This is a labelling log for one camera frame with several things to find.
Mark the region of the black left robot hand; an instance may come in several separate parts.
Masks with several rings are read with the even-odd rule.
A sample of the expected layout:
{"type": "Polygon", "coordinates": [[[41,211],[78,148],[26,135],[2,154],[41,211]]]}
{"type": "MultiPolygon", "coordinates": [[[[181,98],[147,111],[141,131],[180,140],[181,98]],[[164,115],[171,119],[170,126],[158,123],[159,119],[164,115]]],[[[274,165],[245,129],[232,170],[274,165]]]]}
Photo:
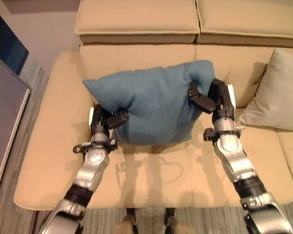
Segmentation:
{"type": "Polygon", "coordinates": [[[107,135],[108,130],[118,128],[129,120],[127,111],[119,110],[110,113],[99,104],[95,105],[90,116],[90,130],[92,134],[105,133],[107,135]]]}

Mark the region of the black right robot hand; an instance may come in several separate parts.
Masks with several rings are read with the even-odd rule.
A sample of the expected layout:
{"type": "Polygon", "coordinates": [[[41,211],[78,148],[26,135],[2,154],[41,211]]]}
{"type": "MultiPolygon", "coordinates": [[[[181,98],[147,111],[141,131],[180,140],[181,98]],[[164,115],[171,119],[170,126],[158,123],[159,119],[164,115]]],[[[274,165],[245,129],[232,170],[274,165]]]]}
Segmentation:
{"type": "Polygon", "coordinates": [[[234,105],[230,98],[228,86],[221,80],[214,79],[207,96],[199,92],[197,82],[193,81],[188,90],[188,101],[196,109],[212,114],[212,123],[221,118],[234,121],[234,105]]]}

